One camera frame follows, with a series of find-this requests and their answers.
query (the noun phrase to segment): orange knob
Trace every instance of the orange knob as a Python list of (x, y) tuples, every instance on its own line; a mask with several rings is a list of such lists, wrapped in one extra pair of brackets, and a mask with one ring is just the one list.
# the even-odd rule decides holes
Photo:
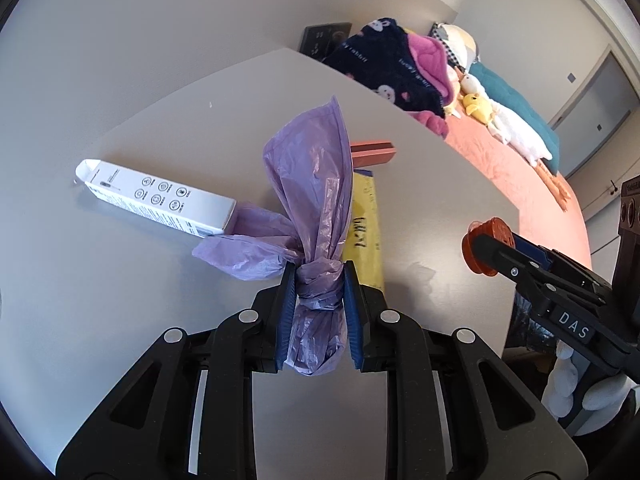
[(516, 243), (513, 239), (513, 233), (511, 233), (511, 229), (509, 229), (509, 226), (505, 224), (504, 220), (494, 217), (483, 224), (480, 222), (473, 222), (469, 226), (466, 235), (462, 238), (462, 255), (464, 256), (469, 269), (476, 274), (495, 276), (498, 274), (498, 271), (476, 259), (471, 250), (471, 243), (478, 235), (481, 234), (492, 236), (499, 242), (507, 244), (509, 247), (515, 247)]

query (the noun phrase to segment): purple plastic bag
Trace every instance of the purple plastic bag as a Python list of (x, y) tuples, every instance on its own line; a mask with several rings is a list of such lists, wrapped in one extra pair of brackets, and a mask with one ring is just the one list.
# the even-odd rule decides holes
[(351, 148), (338, 101), (300, 114), (264, 147), (267, 175), (289, 218), (238, 206), (234, 234), (204, 238), (193, 255), (241, 280), (299, 265), (287, 363), (334, 370), (346, 345), (340, 256), (351, 217)]

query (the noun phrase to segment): gray door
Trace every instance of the gray door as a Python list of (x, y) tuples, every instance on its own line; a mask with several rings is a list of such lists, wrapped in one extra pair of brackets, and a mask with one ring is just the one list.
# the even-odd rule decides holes
[(640, 105), (638, 95), (609, 54), (574, 108), (556, 126), (560, 137), (560, 173), (569, 176)]

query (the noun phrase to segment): white box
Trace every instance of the white box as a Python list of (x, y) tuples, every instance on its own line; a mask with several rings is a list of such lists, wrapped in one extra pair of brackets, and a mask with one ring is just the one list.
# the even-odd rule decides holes
[(76, 176), (99, 199), (199, 237), (233, 228), (236, 201), (110, 162), (86, 158)]

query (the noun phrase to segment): pink bedsheet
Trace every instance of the pink bedsheet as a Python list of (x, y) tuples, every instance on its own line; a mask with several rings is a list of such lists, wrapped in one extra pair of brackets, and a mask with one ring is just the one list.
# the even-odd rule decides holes
[[(532, 167), (510, 146), (494, 139), (485, 126), (464, 115), (447, 118), (446, 143), (491, 180), (520, 211), (518, 234), (556, 249), (591, 269), (587, 229), (575, 198), (563, 212)], [(563, 177), (559, 176), (574, 195)]]

